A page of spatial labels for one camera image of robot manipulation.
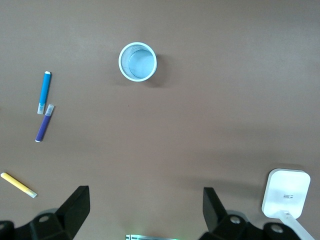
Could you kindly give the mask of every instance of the light blue cup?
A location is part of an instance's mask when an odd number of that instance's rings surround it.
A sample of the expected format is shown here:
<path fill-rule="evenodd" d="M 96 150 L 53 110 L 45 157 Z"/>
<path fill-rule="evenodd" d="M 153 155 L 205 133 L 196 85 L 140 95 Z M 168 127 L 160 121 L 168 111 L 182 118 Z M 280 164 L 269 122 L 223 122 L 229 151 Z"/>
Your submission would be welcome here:
<path fill-rule="evenodd" d="M 127 79 L 142 82 L 156 72 L 157 57 L 147 44 L 132 42 L 120 52 L 119 68 Z"/>

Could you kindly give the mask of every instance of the purple marker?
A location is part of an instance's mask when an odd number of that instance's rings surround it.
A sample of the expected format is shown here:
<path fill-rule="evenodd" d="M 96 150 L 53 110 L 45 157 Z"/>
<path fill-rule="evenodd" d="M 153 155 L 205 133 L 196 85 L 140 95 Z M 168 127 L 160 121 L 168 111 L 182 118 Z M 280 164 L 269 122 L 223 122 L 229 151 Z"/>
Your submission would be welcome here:
<path fill-rule="evenodd" d="M 49 106 L 46 109 L 44 118 L 43 118 L 41 126 L 39 128 L 38 135 L 35 138 L 35 141 L 37 143 L 41 142 L 42 139 L 44 139 L 44 135 L 45 135 L 46 129 L 48 127 L 48 124 L 50 122 L 51 114 L 52 114 L 52 111 L 54 110 L 54 107 L 55 106 L 53 106 L 52 104 L 49 104 Z"/>

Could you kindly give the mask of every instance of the white device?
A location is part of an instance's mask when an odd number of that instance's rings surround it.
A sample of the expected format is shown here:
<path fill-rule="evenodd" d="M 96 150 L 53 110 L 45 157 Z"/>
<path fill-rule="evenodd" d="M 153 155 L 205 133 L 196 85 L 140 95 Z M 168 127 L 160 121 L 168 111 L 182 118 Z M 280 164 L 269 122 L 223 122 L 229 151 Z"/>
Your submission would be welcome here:
<path fill-rule="evenodd" d="M 304 208 L 310 176 L 301 170 L 277 168 L 270 172 L 262 202 L 268 218 L 280 219 L 302 240 L 315 240 L 296 220 Z"/>

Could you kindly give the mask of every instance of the gray tabletop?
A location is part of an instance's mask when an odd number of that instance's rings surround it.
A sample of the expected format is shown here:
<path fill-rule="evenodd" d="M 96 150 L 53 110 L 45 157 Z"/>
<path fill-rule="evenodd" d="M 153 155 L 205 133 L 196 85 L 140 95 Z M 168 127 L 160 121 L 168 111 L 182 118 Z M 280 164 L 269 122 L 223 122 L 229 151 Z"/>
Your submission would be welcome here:
<path fill-rule="evenodd" d="M 311 177 L 298 221 L 320 239 L 320 2 L 0 2 L 0 219 L 21 226 L 89 185 L 75 239 L 196 240 L 203 187 L 255 226 L 271 170 Z M 145 82 L 120 72 L 131 42 L 153 48 Z M 45 71 L 55 105 L 40 143 Z"/>

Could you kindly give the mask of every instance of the blue marker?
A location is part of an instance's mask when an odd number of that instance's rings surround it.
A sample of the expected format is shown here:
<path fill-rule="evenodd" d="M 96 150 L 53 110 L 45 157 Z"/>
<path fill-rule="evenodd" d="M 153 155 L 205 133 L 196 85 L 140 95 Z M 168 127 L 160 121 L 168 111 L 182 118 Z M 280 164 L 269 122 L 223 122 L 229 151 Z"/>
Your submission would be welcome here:
<path fill-rule="evenodd" d="M 39 128 L 39 132 L 35 138 L 35 141 L 37 143 L 41 142 L 44 139 L 44 135 L 45 135 L 46 129 L 48 127 L 48 124 L 50 122 L 51 114 L 52 114 L 52 111 L 54 110 L 54 107 L 55 106 L 53 106 L 52 104 L 49 104 L 49 106 L 46 109 L 44 118 L 43 118 L 41 126 Z"/>
<path fill-rule="evenodd" d="M 48 90 L 49 90 L 50 78 L 51 78 L 51 72 L 45 71 L 43 76 L 43 83 L 42 83 L 39 106 L 38 106 L 38 114 L 44 114 Z"/>

